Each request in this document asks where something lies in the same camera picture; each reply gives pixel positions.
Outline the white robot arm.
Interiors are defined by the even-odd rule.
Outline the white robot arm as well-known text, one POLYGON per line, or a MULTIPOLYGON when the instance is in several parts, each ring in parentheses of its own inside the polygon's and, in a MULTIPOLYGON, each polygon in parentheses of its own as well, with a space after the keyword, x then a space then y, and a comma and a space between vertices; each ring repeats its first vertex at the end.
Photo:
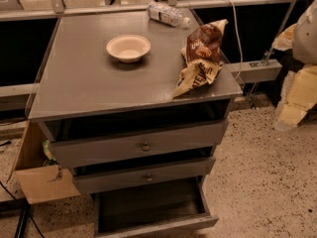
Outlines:
POLYGON ((292 50, 293 57, 304 63, 299 72, 287 74, 275 112, 274 128, 288 131, 317 104, 317 0, 296 24, 274 39, 272 47, 279 51, 292 50))

